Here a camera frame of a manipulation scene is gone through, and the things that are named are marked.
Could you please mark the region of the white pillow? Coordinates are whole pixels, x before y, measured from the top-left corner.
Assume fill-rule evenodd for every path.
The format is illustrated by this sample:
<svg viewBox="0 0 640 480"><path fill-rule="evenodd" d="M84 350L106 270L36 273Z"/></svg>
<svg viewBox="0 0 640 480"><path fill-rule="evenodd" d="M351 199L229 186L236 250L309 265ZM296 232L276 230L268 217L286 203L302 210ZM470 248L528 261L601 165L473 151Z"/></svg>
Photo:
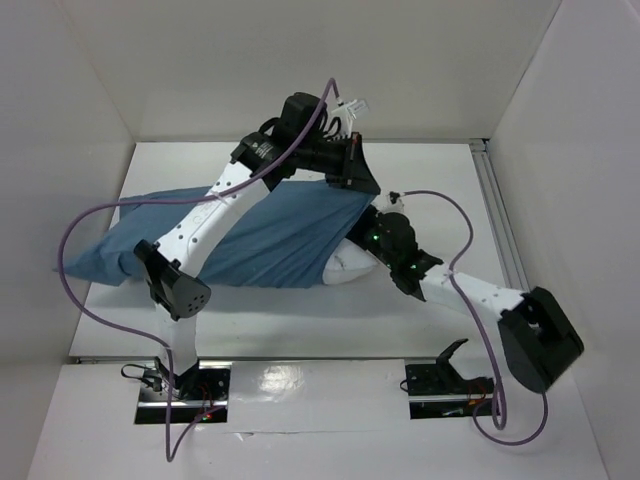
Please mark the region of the white pillow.
<svg viewBox="0 0 640 480"><path fill-rule="evenodd" d="M347 238L342 239L329 256L322 271L324 285L340 285L370 274L379 261Z"/></svg>

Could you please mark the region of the blue pillowcase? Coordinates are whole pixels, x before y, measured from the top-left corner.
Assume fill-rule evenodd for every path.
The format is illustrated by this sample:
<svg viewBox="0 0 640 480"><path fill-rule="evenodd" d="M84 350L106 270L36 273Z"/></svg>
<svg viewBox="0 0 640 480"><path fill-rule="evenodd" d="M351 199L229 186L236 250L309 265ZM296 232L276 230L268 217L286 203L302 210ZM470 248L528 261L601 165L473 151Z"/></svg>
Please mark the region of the blue pillowcase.
<svg viewBox="0 0 640 480"><path fill-rule="evenodd" d="M207 191L201 186L124 198L115 226L87 250L66 259L66 274L111 286L142 279L135 245L159 239L190 211L184 201ZM283 182L232 227L199 277L209 285L234 287L324 285L326 261L372 200L323 181Z"/></svg>

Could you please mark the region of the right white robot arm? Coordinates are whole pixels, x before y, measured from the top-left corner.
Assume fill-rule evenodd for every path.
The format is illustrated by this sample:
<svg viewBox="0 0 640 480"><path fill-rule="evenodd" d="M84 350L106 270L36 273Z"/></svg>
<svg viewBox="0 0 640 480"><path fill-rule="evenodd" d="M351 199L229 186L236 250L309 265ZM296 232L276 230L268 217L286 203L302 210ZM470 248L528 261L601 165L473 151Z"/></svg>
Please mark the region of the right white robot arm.
<svg viewBox="0 0 640 480"><path fill-rule="evenodd" d="M409 219L368 207L347 238L386 265L396 287L422 302L495 324L511 375L535 393L547 391L584 353L584 343L554 295L499 287L455 272L420 249Z"/></svg>

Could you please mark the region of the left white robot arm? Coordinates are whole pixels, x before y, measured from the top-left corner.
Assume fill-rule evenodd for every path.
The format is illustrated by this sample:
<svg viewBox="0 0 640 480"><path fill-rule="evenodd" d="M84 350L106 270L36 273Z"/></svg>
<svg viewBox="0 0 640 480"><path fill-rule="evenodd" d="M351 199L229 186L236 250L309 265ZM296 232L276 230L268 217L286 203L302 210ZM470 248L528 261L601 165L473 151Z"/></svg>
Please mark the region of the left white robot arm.
<svg viewBox="0 0 640 480"><path fill-rule="evenodd" d="M211 297L198 276L214 248L252 207L299 170L322 174L334 191L379 194L362 137L353 129L367 110L363 99L339 100L329 111L323 99L311 94L289 96L278 117L240 141L205 199L157 241L135 246L159 316L163 351L155 364L172 397L187 398L197 387L197 315Z"/></svg>

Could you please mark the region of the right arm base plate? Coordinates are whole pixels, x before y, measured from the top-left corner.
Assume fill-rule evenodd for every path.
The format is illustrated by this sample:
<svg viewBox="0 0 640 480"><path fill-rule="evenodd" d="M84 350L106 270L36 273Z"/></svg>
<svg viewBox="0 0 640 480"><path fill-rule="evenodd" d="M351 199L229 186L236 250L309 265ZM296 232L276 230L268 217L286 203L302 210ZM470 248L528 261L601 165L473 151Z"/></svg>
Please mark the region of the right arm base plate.
<svg viewBox="0 0 640 480"><path fill-rule="evenodd" d="M408 396L411 420L492 415L494 380L464 378L451 364L456 351L467 342L459 339L436 357L405 362L405 378L399 388Z"/></svg>

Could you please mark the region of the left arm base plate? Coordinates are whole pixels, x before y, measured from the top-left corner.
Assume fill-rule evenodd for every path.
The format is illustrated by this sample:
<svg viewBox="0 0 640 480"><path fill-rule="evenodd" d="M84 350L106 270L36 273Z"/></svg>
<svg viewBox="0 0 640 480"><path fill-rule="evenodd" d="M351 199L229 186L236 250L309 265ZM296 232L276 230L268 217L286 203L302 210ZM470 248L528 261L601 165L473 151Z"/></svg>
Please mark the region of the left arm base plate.
<svg viewBox="0 0 640 480"><path fill-rule="evenodd" d="M139 384L134 423L164 424L169 388L158 370L150 363L127 363L120 374ZM195 379L173 391L171 424L189 424L197 416L203 424L226 423L230 380L230 364L202 362Z"/></svg>

